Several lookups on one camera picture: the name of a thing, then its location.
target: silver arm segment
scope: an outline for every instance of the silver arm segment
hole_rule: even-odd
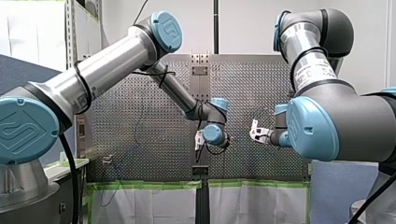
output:
[[[148,73],[163,74],[166,67],[163,63],[155,63]],[[204,104],[194,99],[187,90],[172,75],[151,76],[168,96],[183,110],[184,116],[189,120],[206,120],[207,125],[202,131],[203,140],[210,145],[228,147],[230,136],[225,132],[227,122],[226,114],[228,102],[224,99],[214,99],[211,104]]]

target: green tape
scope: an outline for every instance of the green tape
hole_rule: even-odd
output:
[[[92,224],[93,189],[87,188],[88,224]]]
[[[237,188],[242,186],[257,186],[267,188],[285,188],[285,189],[306,189],[309,188],[309,182],[287,182],[271,180],[209,180],[210,188]]]
[[[145,181],[116,181],[107,183],[89,183],[88,189],[111,190],[111,189],[200,189],[201,181],[179,181],[179,182],[145,182]]]
[[[311,223],[311,185],[309,185],[308,189],[306,189],[306,214],[305,214],[305,223]]]
[[[88,161],[88,159],[75,159],[76,165],[82,164],[84,161]],[[60,167],[69,167],[69,161],[64,161],[59,166]]]

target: wire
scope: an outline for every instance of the wire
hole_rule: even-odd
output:
[[[379,188],[372,196],[370,196],[366,202],[361,206],[361,208],[356,212],[356,214],[349,220],[348,224],[356,224],[358,223],[358,219],[361,214],[367,209],[370,204],[377,199],[387,188],[389,188],[396,180],[396,173],[394,173],[388,180],[385,182],[381,188]]]
[[[87,105],[85,106],[85,108],[83,110],[78,112],[77,115],[80,115],[80,114],[83,114],[83,113],[87,112],[91,108],[91,105],[92,105],[92,94],[91,94],[90,86],[88,85],[87,81],[81,75],[81,73],[79,72],[79,69],[78,69],[78,64],[80,62],[81,61],[76,61],[73,64],[73,66],[74,66],[74,69],[76,70],[76,74],[77,74],[77,77],[78,77],[79,81],[82,83],[82,85],[84,86],[85,92],[87,93]]]
[[[207,145],[207,143],[205,143],[205,146],[206,146],[206,150],[207,150],[210,154],[212,154],[213,156],[221,155],[221,154],[223,154],[223,153],[227,150],[227,147],[225,147],[225,148],[223,148],[222,151],[220,151],[220,152],[214,152],[214,151],[212,151],[212,150],[210,149],[210,147]]]
[[[142,99],[142,101],[141,101],[141,103],[142,103],[142,104],[141,104],[141,108],[142,108],[142,109],[141,109],[139,118],[137,119],[137,122],[136,122],[136,124],[134,125],[134,144],[131,146],[130,149],[125,150],[124,154],[122,155],[121,161],[119,162],[120,167],[118,167],[116,164],[113,164],[113,165],[114,165],[114,169],[117,171],[118,176],[119,176],[119,184],[117,185],[116,189],[114,190],[113,194],[111,195],[111,197],[110,197],[110,199],[108,200],[107,203],[103,203],[106,186],[103,186],[103,187],[102,187],[102,192],[101,192],[101,204],[100,204],[101,207],[107,207],[107,206],[109,206],[109,205],[111,204],[111,202],[113,201],[114,197],[116,196],[118,190],[120,189],[120,186],[122,185],[123,177],[122,177],[122,172],[121,172],[121,171],[122,171],[123,166],[124,166],[124,160],[127,158],[128,154],[129,154],[131,151],[134,151],[134,150],[139,149],[139,148],[141,147],[141,144],[140,144],[140,143],[138,142],[138,140],[137,140],[137,131],[138,131],[138,127],[139,127],[140,122],[142,121],[142,119],[143,119],[144,116],[145,116],[145,105],[144,105],[144,102],[145,102],[145,101],[144,101],[143,94],[145,93],[146,87],[147,87],[150,83],[152,83],[152,82],[147,82],[147,83],[145,84],[145,86],[144,86],[144,89],[141,91],[141,99]],[[103,173],[102,173],[102,179],[103,179],[104,176],[105,176],[105,171],[106,171],[106,170],[104,170]]]
[[[139,13],[137,14],[136,19],[134,19],[134,25],[136,24],[137,20],[139,20],[140,14],[142,14],[142,11],[143,11],[143,9],[145,8],[146,3],[147,3],[148,1],[149,1],[149,0],[146,0],[145,3],[143,3],[143,6],[140,8],[140,11],[139,11]]]
[[[158,76],[163,76],[163,75],[167,75],[167,74],[172,74],[172,75],[176,75],[175,72],[164,72],[164,73],[155,73],[155,74],[151,74],[151,73],[144,73],[144,72],[132,72],[132,74],[137,74],[140,76],[146,76],[146,77],[158,77]]]
[[[72,176],[72,186],[73,186],[73,216],[72,216],[72,224],[78,224],[78,174],[76,169],[76,164],[74,162],[73,153],[70,149],[69,144],[67,143],[67,139],[62,133],[59,135],[61,139],[62,146],[64,147],[64,153],[66,154],[67,160],[69,161],[70,166],[70,175]]]
[[[117,191],[120,189],[120,185],[121,185],[120,172],[119,172],[119,179],[120,179],[119,184],[117,185],[116,189],[114,190],[114,192],[113,192],[113,194],[111,195],[111,197],[110,197],[110,199],[108,200],[108,202],[105,203],[105,204],[103,204],[103,200],[104,200],[103,196],[105,195],[106,186],[103,185],[103,187],[102,187],[102,192],[101,192],[101,196],[100,196],[100,206],[101,206],[101,207],[107,207],[109,204],[111,204],[111,201],[113,201],[114,197],[116,196]]]

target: metal pole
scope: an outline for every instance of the metal pole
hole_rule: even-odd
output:
[[[215,54],[219,54],[219,0],[214,0]]]

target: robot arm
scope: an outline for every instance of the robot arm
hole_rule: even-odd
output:
[[[114,45],[74,64],[57,77],[45,83],[29,82],[1,96],[0,217],[7,216],[10,222],[7,219],[6,223],[14,223],[14,212],[4,213],[3,208],[8,211],[9,206],[34,198],[35,204],[39,204],[39,195],[45,192],[48,197],[55,195],[59,187],[48,183],[38,158],[72,126],[75,115],[87,111],[92,101],[136,69],[152,73],[151,77],[187,119],[207,121],[199,132],[206,143],[227,147],[229,137],[224,126],[228,102],[219,98],[207,104],[196,101],[159,63],[162,56],[178,50],[181,42],[176,19],[167,12],[157,12],[129,28],[128,35]]]
[[[10,113],[21,111],[29,114],[26,121],[34,124],[35,130],[39,133],[37,127],[41,122],[46,122],[43,127],[46,134],[43,139],[36,140],[29,147],[14,150],[19,153],[2,148],[0,144],[0,164],[24,163],[38,159],[52,147],[58,135],[71,127],[76,114],[85,112],[92,101],[134,70],[165,74],[165,66],[158,61],[167,53],[178,50],[181,42],[181,30],[176,19],[166,12],[154,13],[151,17],[130,27],[128,35],[114,45],[81,63],[76,63],[73,68],[57,77],[45,83],[29,82],[3,95],[0,98],[0,107],[7,107]],[[227,135],[224,132],[226,118],[219,116],[221,112],[226,113],[227,106],[221,108],[221,104],[216,103],[198,106],[197,101],[174,76],[165,74],[152,78],[158,83],[162,82],[161,88],[185,112],[187,119],[212,119],[210,121],[216,123],[219,136],[215,138],[218,141],[213,141],[210,138],[211,132],[207,131],[207,143],[215,146],[227,145]],[[18,116],[8,118],[8,126],[16,119]],[[4,126],[5,129],[11,130],[8,126]],[[6,146],[9,139],[1,138],[0,135],[0,143],[3,141],[3,145]]]
[[[392,92],[359,96],[334,72],[352,44],[351,22],[340,11],[283,13],[278,18],[274,47],[290,66],[296,94],[278,106],[280,130],[269,130],[267,139],[256,141],[292,146],[301,156],[321,161],[395,161]]]
[[[147,72],[163,74],[166,67],[163,63],[155,63]],[[174,76],[152,76],[160,87],[183,110],[189,120],[206,120],[207,125],[196,134],[196,150],[204,143],[226,148],[230,145],[230,136],[224,131],[227,122],[228,101],[213,98],[210,103],[202,103],[194,99]]]

